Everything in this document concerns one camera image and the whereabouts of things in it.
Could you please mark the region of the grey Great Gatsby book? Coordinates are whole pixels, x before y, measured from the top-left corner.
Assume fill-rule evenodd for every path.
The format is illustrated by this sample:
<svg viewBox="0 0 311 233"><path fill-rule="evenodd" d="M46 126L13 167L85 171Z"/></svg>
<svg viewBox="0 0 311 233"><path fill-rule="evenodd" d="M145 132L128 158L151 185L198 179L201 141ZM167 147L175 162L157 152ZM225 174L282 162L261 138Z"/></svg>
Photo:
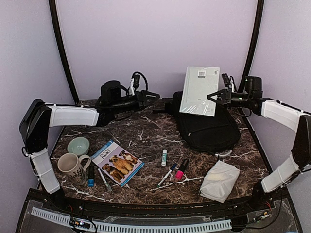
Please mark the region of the grey Great Gatsby book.
<svg viewBox="0 0 311 233"><path fill-rule="evenodd" d="M218 91L219 67L187 67L179 112L214 117L216 104L207 95Z"/></svg>

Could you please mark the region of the dog picture book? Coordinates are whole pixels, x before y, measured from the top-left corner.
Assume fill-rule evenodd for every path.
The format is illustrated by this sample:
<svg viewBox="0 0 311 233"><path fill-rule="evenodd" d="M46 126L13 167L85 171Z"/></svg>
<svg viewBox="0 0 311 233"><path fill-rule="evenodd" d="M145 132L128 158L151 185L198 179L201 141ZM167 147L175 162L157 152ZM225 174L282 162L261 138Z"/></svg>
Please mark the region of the dog picture book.
<svg viewBox="0 0 311 233"><path fill-rule="evenodd" d="M125 186L144 163L113 140L109 140L94 155L94 164L119 186Z"/></svg>

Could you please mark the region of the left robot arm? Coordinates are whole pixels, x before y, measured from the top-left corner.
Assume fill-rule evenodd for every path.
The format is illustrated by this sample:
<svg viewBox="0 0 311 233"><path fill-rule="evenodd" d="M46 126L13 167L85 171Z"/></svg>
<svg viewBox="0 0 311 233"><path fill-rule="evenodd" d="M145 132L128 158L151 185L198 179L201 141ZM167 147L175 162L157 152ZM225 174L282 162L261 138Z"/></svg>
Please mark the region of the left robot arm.
<svg viewBox="0 0 311 233"><path fill-rule="evenodd" d="M142 110L159 98L159 94L142 90L109 103L98 100L94 106L52 104L35 99L19 126L24 142L22 153L30 158L35 176L39 178L44 189L52 194L49 199L50 205L59 212L69 207L68 200L56 193L61 187L48 153L50 128L77 125L103 127L113 121L117 114Z"/></svg>

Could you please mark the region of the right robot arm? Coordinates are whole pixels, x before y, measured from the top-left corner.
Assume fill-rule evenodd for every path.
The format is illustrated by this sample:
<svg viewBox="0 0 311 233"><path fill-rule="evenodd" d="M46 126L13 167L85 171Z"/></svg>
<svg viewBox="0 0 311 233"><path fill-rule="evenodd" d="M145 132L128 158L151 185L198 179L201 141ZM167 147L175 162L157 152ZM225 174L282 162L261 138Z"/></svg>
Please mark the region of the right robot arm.
<svg viewBox="0 0 311 233"><path fill-rule="evenodd" d="M266 204L266 194L287 185L311 164L311 115L279 100L263 98L260 90L237 93L222 89L207 95L207 99L224 107L247 108L252 113L276 121L295 132L289 158L253 188L248 207L257 211Z"/></svg>

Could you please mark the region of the black student bag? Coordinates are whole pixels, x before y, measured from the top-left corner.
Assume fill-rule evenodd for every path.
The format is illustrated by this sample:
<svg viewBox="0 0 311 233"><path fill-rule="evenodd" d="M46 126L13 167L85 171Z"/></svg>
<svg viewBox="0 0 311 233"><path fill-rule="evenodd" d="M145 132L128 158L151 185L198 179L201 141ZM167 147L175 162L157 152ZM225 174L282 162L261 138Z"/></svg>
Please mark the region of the black student bag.
<svg viewBox="0 0 311 233"><path fill-rule="evenodd" d="M233 149L241 134L231 113L221 106L216 106L215 116L181 113L182 94L175 92L172 101L165 104L165 111L174 117L182 139L200 152Z"/></svg>

